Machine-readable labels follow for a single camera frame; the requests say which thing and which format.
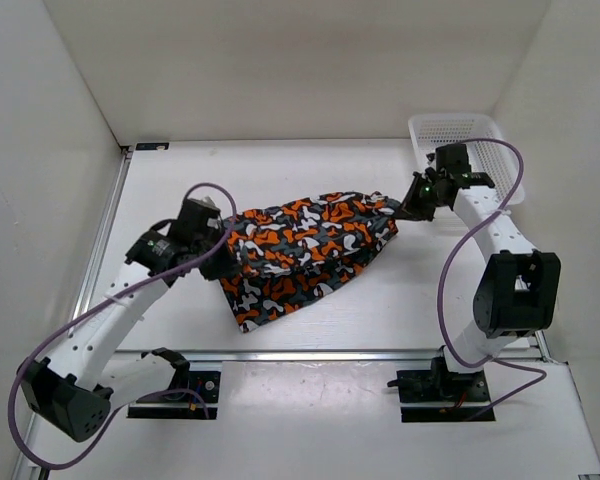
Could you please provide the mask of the orange camouflage shorts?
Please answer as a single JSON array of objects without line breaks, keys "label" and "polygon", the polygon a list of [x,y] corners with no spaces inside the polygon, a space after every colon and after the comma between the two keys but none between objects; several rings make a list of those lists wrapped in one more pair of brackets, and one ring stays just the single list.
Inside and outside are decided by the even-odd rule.
[{"label": "orange camouflage shorts", "polygon": [[344,287],[397,235],[397,200],[380,192],[305,197],[237,215],[235,270],[220,285],[249,333]]}]

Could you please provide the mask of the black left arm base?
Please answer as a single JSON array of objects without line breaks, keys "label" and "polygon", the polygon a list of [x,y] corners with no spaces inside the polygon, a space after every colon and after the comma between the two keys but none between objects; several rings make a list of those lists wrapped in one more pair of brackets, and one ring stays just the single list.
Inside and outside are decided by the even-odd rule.
[{"label": "black left arm base", "polygon": [[221,387],[219,367],[197,366],[181,353],[156,349],[175,366],[168,387],[142,397],[127,407],[128,419],[216,420]]}]

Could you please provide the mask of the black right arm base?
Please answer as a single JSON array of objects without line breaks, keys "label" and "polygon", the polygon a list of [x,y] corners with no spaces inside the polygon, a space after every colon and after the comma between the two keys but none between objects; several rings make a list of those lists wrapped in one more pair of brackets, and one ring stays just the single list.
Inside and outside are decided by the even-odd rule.
[{"label": "black right arm base", "polygon": [[397,391],[402,423],[494,422],[491,397],[483,370],[455,373],[443,358],[431,360],[425,370],[398,370],[387,383]]}]

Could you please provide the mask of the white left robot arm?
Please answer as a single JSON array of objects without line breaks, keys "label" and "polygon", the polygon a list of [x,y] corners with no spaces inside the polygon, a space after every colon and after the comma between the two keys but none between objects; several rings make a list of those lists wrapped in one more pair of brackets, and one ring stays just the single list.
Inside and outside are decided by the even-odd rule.
[{"label": "white left robot arm", "polygon": [[104,308],[25,369],[21,387],[32,410],[84,442],[127,403],[158,392],[168,400],[185,396],[189,363],[176,351],[153,349],[121,366],[110,360],[146,311],[186,275],[184,264],[206,258],[224,232],[220,209],[205,197],[185,199],[176,219],[143,233],[127,252]]}]

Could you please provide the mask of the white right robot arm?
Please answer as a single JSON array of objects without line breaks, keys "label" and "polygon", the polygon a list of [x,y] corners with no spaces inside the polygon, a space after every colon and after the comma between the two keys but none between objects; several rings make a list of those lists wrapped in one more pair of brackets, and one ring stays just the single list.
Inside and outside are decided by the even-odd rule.
[{"label": "white right robot arm", "polygon": [[[473,170],[466,142],[440,146],[428,159],[429,167],[414,175],[396,216],[431,221],[437,209],[447,207],[468,229],[443,265],[436,296],[446,365],[430,373],[429,387],[438,398],[450,400],[464,389],[464,374],[480,371],[505,346],[551,325],[561,261],[516,227],[505,212],[510,198],[499,196],[488,173]],[[443,317],[444,289],[454,256],[469,241],[476,243],[486,266],[474,295],[473,318],[451,338]]]}]

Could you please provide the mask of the black corner bracket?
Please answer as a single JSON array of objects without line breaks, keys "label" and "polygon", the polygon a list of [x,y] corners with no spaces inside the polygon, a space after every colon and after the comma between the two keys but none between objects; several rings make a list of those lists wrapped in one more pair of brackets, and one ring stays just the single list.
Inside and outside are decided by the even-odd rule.
[{"label": "black corner bracket", "polygon": [[136,151],[165,151],[170,146],[169,142],[140,142],[135,146]]}]

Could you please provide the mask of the left side aluminium rail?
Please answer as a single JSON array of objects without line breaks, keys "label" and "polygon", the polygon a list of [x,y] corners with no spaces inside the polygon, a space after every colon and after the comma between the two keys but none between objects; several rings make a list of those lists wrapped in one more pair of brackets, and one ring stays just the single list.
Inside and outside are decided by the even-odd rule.
[{"label": "left side aluminium rail", "polygon": [[86,265],[83,280],[81,282],[74,309],[71,314],[72,319],[75,319],[85,313],[88,310],[93,298],[116,211],[118,209],[124,183],[133,156],[133,150],[133,146],[121,147],[121,161],[113,184],[110,188],[105,209],[98,225],[96,237]]}]

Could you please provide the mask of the aluminium table edge rail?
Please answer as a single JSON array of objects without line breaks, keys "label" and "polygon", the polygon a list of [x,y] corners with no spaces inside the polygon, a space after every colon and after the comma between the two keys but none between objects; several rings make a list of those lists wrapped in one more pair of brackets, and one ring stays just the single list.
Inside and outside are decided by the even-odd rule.
[{"label": "aluminium table edge rail", "polygon": [[[145,350],[118,350],[111,361],[123,362],[139,359]],[[389,361],[428,362],[439,353],[436,349],[339,349],[339,350],[180,350],[190,362],[218,363],[235,362],[346,362],[346,361]],[[503,360],[539,361],[543,358],[538,346],[505,348],[499,358]]]}]

